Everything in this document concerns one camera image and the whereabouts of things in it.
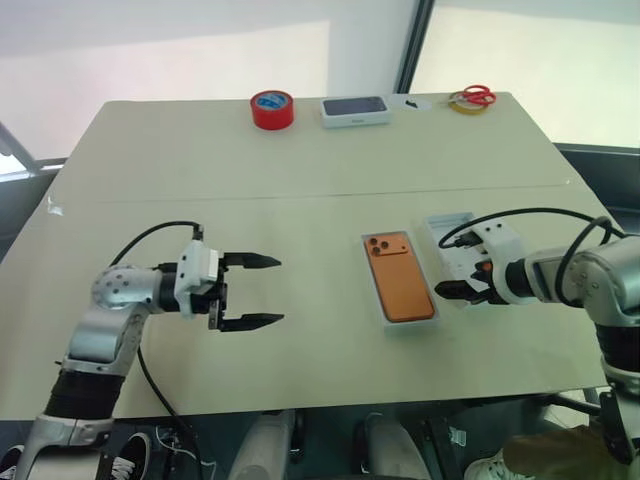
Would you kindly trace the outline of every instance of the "robotic arm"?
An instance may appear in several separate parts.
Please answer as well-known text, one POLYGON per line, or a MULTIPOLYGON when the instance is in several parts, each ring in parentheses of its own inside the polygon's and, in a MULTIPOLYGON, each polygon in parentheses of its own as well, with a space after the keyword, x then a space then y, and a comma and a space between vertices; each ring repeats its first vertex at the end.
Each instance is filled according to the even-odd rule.
MULTIPOLYGON (((473 225, 450 246, 483 248, 488 258, 476 264, 471 277, 488 288, 478 292, 454 280, 441 282, 436 292, 471 303, 523 304, 537 298, 584 308, 595 324, 612 387, 600 396, 605 442, 619 462, 630 464, 640 456, 640 237, 571 255, 554 249, 529 256, 516 237, 500 218, 473 225)), ((579 242, 574 244, 577 250, 579 242)))
POLYGON ((223 332, 253 330, 283 318, 258 313, 225 319, 228 267, 267 268, 280 262, 255 253, 220 255, 201 238, 201 231, 194 234, 178 262, 151 269, 113 265, 98 275, 91 304, 73 333, 49 402, 34 421, 15 480, 37 477, 31 475, 32 469, 49 447, 100 447, 106 442, 120 387, 149 315, 179 311, 191 319, 208 314, 209 328, 223 332))

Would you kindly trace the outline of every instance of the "white wall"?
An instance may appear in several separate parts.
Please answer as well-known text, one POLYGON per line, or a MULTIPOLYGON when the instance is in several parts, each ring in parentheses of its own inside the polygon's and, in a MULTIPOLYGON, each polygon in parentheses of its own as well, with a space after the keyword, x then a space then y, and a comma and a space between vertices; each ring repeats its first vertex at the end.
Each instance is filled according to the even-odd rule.
POLYGON ((437 0, 412 85, 506 90, 554 142, 640 145, 638 0, 437 0))
POLYGON ((4 0, 0 120, 67 156, 109 100, 388 93, 415 0, 4 0))

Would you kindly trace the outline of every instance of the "white sneaker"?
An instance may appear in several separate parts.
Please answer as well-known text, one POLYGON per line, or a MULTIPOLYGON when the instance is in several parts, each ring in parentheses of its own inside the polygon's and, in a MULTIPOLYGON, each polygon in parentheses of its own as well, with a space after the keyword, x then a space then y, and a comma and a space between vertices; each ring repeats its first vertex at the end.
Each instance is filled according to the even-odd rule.
POLYGON ((535 480, 535 477, 526 477, 509 470, 500 450, 493 457, 472 462, 464 472, 464 480, 535 480))

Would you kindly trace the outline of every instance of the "black cable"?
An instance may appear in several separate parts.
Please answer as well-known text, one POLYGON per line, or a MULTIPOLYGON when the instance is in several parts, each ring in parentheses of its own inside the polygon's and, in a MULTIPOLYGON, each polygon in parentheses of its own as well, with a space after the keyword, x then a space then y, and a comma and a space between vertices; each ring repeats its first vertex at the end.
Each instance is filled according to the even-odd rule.
MULTIPOLYGON (((117 265, 118 263, 120 263, 122 258, 127 253, 129 253, 129 251, 133 247, 135 247, 136 244, 138 244, 138 242, 140 242, 140 240, 142 240, 143 238, 151 235, 153 232, 157 232, 158 230, 161 230, 161 229, 167 228, 167 227, 179 227, 179 226, 193 227, 193 239, 202 240, 202 226, 197 222, 178 220, 178 221, 174 221, 174 222, 160 223, 160 224, 155 225, 155 226, 153 226, 151 228, 148 228, 147 230, 142 232, 140 235, 138 235, 136 238, 131 240, 120 251, 120 253, 118 253, 118 255, 116 255, 116 257, 111 261, 109 266, 111 267, 113 265, 117 265)), ((158 387, 156 382, 153 380, 153 377, 151 376, 151 373, 149 372, 149 369, 147 368, 147 363, 144 360, 144 357, 142 355, 142 350, 140 349, 140 347, 138 347, 138 361, 140 362, 140 368, 142 369, 142 373, 144 375, 144 378, 147 379, 147 382, 149 383, 149 386, 151 387, 151 390, 153 390, 153 393, 156 394, 156 397, 158 397, 158 400, 160 400, 160 403, 162 403, 162 405, 164 406, 165 410, 169 413, 169 415, 171 415, 171 418, 172 418, 173 422, 175 423, 177 429, 180 431, 180 433, 182 433, 182 435, 184 437, 189 439, 189 441, 191 443, 191 448, 193 448, 193 454, 195 455, 196 462, 198 464, 197 465, 198 478, 199 478, 199 480, 204 480, 204 472, 202 470, 202 456, 200 455, 200 448, 198 447, 198 439, 197 439, 197 435, 196 435, 195 430, 193 429, 193 427, 188 425, 180 417, 180 415, 178 415, 178 412, 176 412, 176 410, 171 406, 169 401, 166 399, 166 397, 160 391, 160 388, 158 387)))
MULTIPOLYGON (((592 222, 594 220, 594 217, 590 217, 589 215, 585 215, 584 213, 574 212, 573 210, 565 210, 563 208, 533 207, 533 208, 518 208, 515 210, 504 210, 502 212, 492 213, 491 215, 485 215, 484 217, 474 218, 473 220, 467 223, 457 226, 456 228, 449 231, 444 237, 440 239, 440 241, 438 242, 438 247, 440 248, 457 247, 458 245, 456 245, 455 242, 451 242, 448 244, 445 244, 445 242, 449 240, 451 237, 453 237, 456 233, 466 228, 472 227, 473 225, 477 225, 478 223, 482 223, 494 218, 508 217, 511 215, 522 215, 525 213, 555 213, 559 215, 567 215, 569 217, 579 218, 580 220, 585 220, 587 222, 592 222)), ((620 230, 613 228, 611 226, 611 222, 609 222, 608 226, 603 226, 603 225, 598 225, 598 226, 602 226, 602 228, 605 229, 605 231, 609 236, 611 236, 612 234, 619 238, 624 238, 626 236, 620 230)))
POLYGON ((594 218, 593 220, 591 220, 591 222, 589 222, 589 225, 587 225, 576 237, 571 246, 563 255, 562 260, 560 260, 560 265, 558 265, 558 272, 556 273, 556 280, 554 285, 556 296, 558 297, 558 300, 569 307, 582 308, 582 302, 578 300, 569 300, 562 291, 562 282, 564 282, 564 276, 567 273, 567 267, 569 266, 569 262, 571 261, 573 256, 576 254, 576 251, 580 247, 580 244, 582 244, 584 239, 587 238, 587 235, 589 235, 591 231, 596 227, 602 227, 607 231, 605 236, 602 238, 600 245, 604 245, 605 243, 607 243, 609 241, 609 238, 611 238, 610 231, 608 230, 608 228, 611 227, 611 220, 609 220, 607 217, 594 218))
POLYGON ((116 255, 116 258, 114 258, 111 261, 109 266, 112 267, 112 266, 117 265, 118 263, 120 263, 122 258, 127 253, 129 253, 129 250, 131 250, 133 247, 135 247, 136 244, 138 242, 140 242, 140 240, 142 240, 145 237, 148 237, 153 232, 157 232, 158 230, 161 230, 161 229, 167 228, 167 227, 180 227, 180 226, 193 227, 193 238, 195 240, 202 240, 202 226, 197 222, 190 222, 190 221, 186 221, 186 220, 177 220, 175 222, 159 223, 158 225, 156 225, 154 227, 148 228, 147 230, 142 232, 140 235, 138 235, 136 238, 131 240, 122 250, 120 250, 120 253, 118 255, 116 255))

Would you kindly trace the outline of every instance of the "wire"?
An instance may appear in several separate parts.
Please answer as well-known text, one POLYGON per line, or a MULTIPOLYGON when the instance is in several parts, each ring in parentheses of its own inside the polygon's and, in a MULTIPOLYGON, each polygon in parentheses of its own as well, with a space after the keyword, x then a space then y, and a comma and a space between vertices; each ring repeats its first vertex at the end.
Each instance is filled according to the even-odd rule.
MULTIPOLYGON (((199 461, 198 457, 193 452, 191 452, 189 450, 186 450, 184 448, 172 447, 171 445, 167 445, 166 443, 164 443, 160 439, 160 434, 158 433, 158 426, 157 425, 155 427, 155 431, 156 431, 156 440, 164 448, 166 448, 167 450, 171 450, 172 452, 175 452, 175 453, 182 453, 184 455, 187 455, 188 457, 191 457, 194 462, 198 463, 198 461, 199 461)), ((212 461, 212 462, 205 462, 203 460, 200 460, 199 462, 200 462, 200 465, 202 465, 203 467, 213 467, 213 469, 211 470, 211 475, 209 475, 209 480, 214 480, 214 478, 216 476, 216 470, 218 469, 218 462, 216 462, 215 460, 212 461)))
POLYGON ((167 227, 179 227, 179 226, 193 227, 193 238, 196 239, 196 240, 202 240, 202 225, 200 225, 197 222, 190 222, 190 221, 186 221, 186 220, 178 220, 178 221, 175 221, 175 222, 160 223, 160 224, 158 224, 158 225, 156 225, 154 227, 148 228, 147 230, 142 232, 140 235, 138 235, 136 238, 131 240, 122 250, 120 250, 120 253, 118 255, 116 255, 116 258, 114 258, 111 261, 109 266, 112 267, 112 266, 117 265, 118 263, 120 263, 122 258, 127 253, 129 253, 129 251, 133 247, 135 247, 140 242, 140 240, 142 240, 145 237, 148 237, 153 232, 157 232, 158 230, 161 230, 161 229, 167 228, 167 227))
MULTIPOLYGON (((525 213, 555 213, 558 215, 567 215, 569 217, 579 218, 580 220, 585 220, 587 222, 592 222, 594 217, 590 217, 589 215, 585 215, 584 213, 574 212, 573 210, 565 210, 563 208, 551 208, 551 207, 533 207, 533 208, 518 208, 515 210, 504 210, 502 212, 492 213, 491 215, 485 215, 484 217, 474 218, 473 220, 463 223, 462 225, 457 226, 453 230, 450 230, 444 237, 440 239, 438 242, 438 247, 440 248, 453 248, 457 245, 455 242, 447 243, 445 242, 453 237, 456 233, 472 227, 473 225, 477 225, 478 223, 486 222, 487 220, 491 220, 494 218, 500 217, 508 217, 512 215, 523 215, 525 213)), ((611 222, 607 226, 605 225, 597 225, 601 226, 609 236, 615 235, 618 238, 624 238, 626 235, 620 230, 613 228, 611 226, 611 222)))
MULTIPOLYGON (((195 239, 195 240, 202 240, 202 235, 203 235, 202 225, 200 225, 197 222, 178 220, 178 221, 174 221, 174 222, 160 223, 160 224, 155 225, 155 226, 153 226, 151 228, 148 228, 147 230, 142 232, 140 235, 135 237, 133 240, 131 240, 120 251, 120 253, 118 253, 118 255, 116 255, 116 257, 111 261, 109 266, 112 267, 113 265, 117 265, 118 263, 120 263, 120 261, 124 258, 124 256, 127 253, 129 253, 129 251, 133 247, 135 247, 145 237, 147 237, 147 236, 151 235, 152 233, 157 232, 158 230, 161 230, 163 228, 179 227, 179 226, 192 227, 193 228, 193 236, 192 236, 192 238, 195 239)), ((151 376, 151 373, 149 372, 149 369, 147 368, 147 363, 144 360, 144 356, 142 355, 142 350, 140 349, 140 347, 138 347, 138 361, 140 362, 140 368, 142 369, 142 373, 144 374, 144 378, 147 379, 147 382, 149 383, 149 386, 151 387, 151 390, 153 390, 153 393, 156 394, 156 397, 158 397, 158 400, 160 400, 160 403, 162 403, 162 405, 167 410, 169 415, 171 415, 171 418, 173 419, 173 421, 176 424, 176 427, 178 428, 180 433, 182 433, 184 436, 186 436, 189 439, 189 441, 190 441, 190 443, 192 445, 192 448, 193 448, 193 452, 194 452, 194 456, 195 456, 196 461, 198 461, 198 462, 200 462, 200 464, 202 464, 202 457, 200 455, 200 448, 198 447, 197 435, 196 435, 195 430, 193 429, 193 427, 187 425, 187 423, 178 415, 176 410, 171 406, 169 401, 162 394, 162 392, 160 391, 160 388, 158 388, 158 385, 153 380, 153 377, 151 376)), ((199 480, 204 480, 204 472, 202 471, 202 467, 198 468, 197 470, 198 470, 198 478, 199 478, 199 480)))
POLYGON ((556 280, 554 285, 556 296, 558 297, 558 300, 569 307, 582 308, 583 305, 579 300, 569 300, 562 290, 562 283, 564 282, 564 277, 567 273, 567 267, 569 266, 569 262, 578 251, 578 248, 580 247, 584 239, 587 238, 591 231, 596 227, 602 227, 607 232, 602 238, 600 245, 604 245, 605 243, 607 243, 609 241, 609 238, 611 237, 610 231, 608 230, 608 228, 611 227, 611 220, 609 220, 607 217, 594 218, 593 220, 591 220, 591 222, 589 222, 589 225, 587 225, 576 237, 571 246, 563 255, 562 260, 560 260, 560 265, 558 265, 558 272, 556 273, 556 280))
MULTIPOLYGON (((158 426, 156 425, 155 427, 156 430, 156 440, 158 440, 158 443, 160 445, 162 445, 164 448, 166 448, 167 450, 171 450, 173 452, 176 453, 183 453, 185 455, 188 455, 189 457, 191 457, 193 459, 193 461, 197 462, 196 460, 196 456, 194 455, 193 452, 186 450, 184 448, 176 448, 176 447, 172 447, 171 445, 167 445, 166 443, 164 443, 161 439, 160 439, 160 433, 158 432, 158 426)), ((214 467, 218 464, 218 462, 216 462, 215 460, 212 462, 205 462, 205 461, 201 461, 200 464, 203 467, 214 467)))

